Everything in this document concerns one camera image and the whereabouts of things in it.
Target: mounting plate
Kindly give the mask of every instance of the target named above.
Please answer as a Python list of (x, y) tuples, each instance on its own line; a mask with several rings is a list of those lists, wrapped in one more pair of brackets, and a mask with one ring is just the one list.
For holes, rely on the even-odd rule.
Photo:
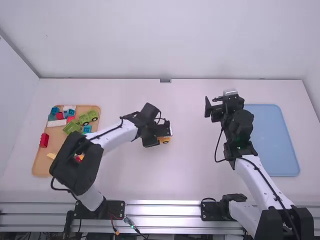
[(213, 222), (213, 221), (232, 221), (223, 218), (223, 214), (221, 212), (221, 208), (219, 206), (219, 202), (214, 201), (204, 201), (200, 206), (201, 210), (201, 220), (204, 222)]
[(98, 217), (93, 211), (87, 209), (81, 201), (76, 201), (74, 207), (73, 219), (104, 219), (110, 220), (111, 215), (114, 215), (117, 219), (125, 218), (125, 201), (119, 200), (107, 200), (105, 212), (101, 213)]

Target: green toy car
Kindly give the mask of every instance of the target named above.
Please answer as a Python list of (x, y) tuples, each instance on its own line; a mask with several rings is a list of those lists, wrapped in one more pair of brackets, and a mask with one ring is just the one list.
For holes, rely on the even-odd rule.
[(65, 126), (64, 129), (62, 129), (62, 131), (64, 131), (68, 135), (74, 131), (81, 132), (81, 130), (82, 127), (73, 121), (69, 122), (68, 125)]
[(89, 118), (88, 114), (82, 114), (79, 116), (79, 123), (81, 125), (88, 125), (91, 122), (91, 119)]
[(95, 110), (90, 110), (86, 114), (79, 116), (79, 123), (81, 125), (88, 125), (90, 122), (95, 122), (98, 120), (98, 113)]
[(95, 122), (98, 120), (99, 115), (95, 110), (88, 111), (87, 114), (88, 114), (89, 118), (92, 120), (92, 122)]

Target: white tabletop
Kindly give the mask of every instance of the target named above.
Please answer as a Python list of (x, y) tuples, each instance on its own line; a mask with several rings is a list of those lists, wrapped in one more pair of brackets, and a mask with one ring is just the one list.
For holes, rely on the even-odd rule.
[[(221, 127), (204, 118), (205, 96), (218, 97), (229, 88), (237, 88), (247, 104), (281, 108), (301, 171), (297, 177), (272, 179), (293, 201), (320, 201), (320, 124), (302, 81), (226, 79), (173, 79), (172, 83), (159, 79), (40, 80), (0, 180), (0, 199), (72, 201), (68, 194), (50, 189), (51, 178), (35, 177), (31, 171), (52, 106), (100, 106), (101, 130), (116, 123), (119, 116), (140, 111), (146, 102), (170, 120), (174, 136), (167, 145), (144, 148), (137, 139), (108, 153), (95, 181), (107, 199), (200, 200), (233, 193), (250, 197), (227, 162), (214, 162)], [(223, 136), (218, 159), (223, 158), (224, 142)]]

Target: red lego brick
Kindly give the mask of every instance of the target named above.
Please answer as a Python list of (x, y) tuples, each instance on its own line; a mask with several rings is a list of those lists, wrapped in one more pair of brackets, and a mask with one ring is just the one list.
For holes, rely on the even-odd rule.
[(39, 147), (40, 148), (48, 147), (48, 142), (49, 142), (49, 135), (46, 133), (42, 133)]
[(75, 118), (76, 118), (76, 116), (68, 116), (68, 118), (66, 119), (66, 122), (67, 122), (67, 123), (70, 123), (71, 120), (73, 120), (73, 119), (75, 119)]
[(57, 120), (65, 119), (65, 116), (64, 116), (64, 114), (62, 112), (57, 112), (55, 117), (56, 117)]

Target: blue mat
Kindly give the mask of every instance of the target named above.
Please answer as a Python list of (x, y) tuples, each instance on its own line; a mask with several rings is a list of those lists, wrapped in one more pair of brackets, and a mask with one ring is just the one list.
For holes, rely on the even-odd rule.
[(251, 141), (270, 176), (295, 177), (300, 173), (281, 109), (274, 104), (245, 104), (254, 114)]

